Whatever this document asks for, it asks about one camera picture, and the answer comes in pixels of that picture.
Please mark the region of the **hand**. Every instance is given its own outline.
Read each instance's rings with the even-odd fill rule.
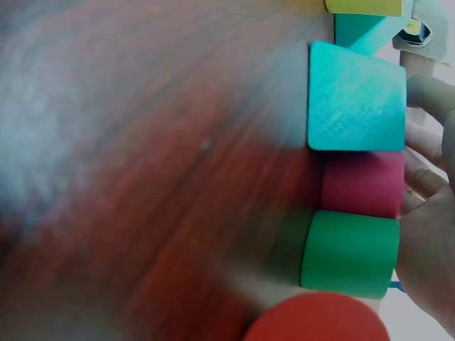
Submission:
[[[397,274],[410,298],[455,336],[455,87],[432,77],[408,79],[408,105],[444,126],[443,138],[407,124]],[[416,157],[447,172],[450,184]]]

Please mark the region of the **blue object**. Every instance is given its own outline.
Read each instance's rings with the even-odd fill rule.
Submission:
[[[310,51],[308,142],[319,151],[401,151],[405,69],[323,42]]]
[[[363,55],[374,55],[410,22],[413,5],[414,0],[405,0],[401,17],[336,14],[336,45]]]
[[[400,290],[402,293],[406,293],[405,289],[403,288],[403,286],[401,285],[400,282],[390,282],[390,288],[396,288],[398,290]]]

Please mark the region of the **yellow block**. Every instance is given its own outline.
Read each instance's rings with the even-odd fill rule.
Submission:
[[[330,13],[402,16],[404,0],[325,0]]]
[[[411,19],[411,21],[406,25],[405,31],[411,36],[418,36],[422,30],[422,23],[416,19]]]

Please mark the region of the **wood grain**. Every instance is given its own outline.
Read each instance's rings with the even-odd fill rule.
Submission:
[[[300,290],[332,39],[322,0],[2,1],[2,340],[239,340]]]

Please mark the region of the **orange round block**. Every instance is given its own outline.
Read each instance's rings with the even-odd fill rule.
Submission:
[[[365,304],[335,293],[290,298],[261,316],[244,341],[388,341],[379,317]]]
[[[332,153],[324,172],[322,208],[395,219],[404,189],[403,153]]]

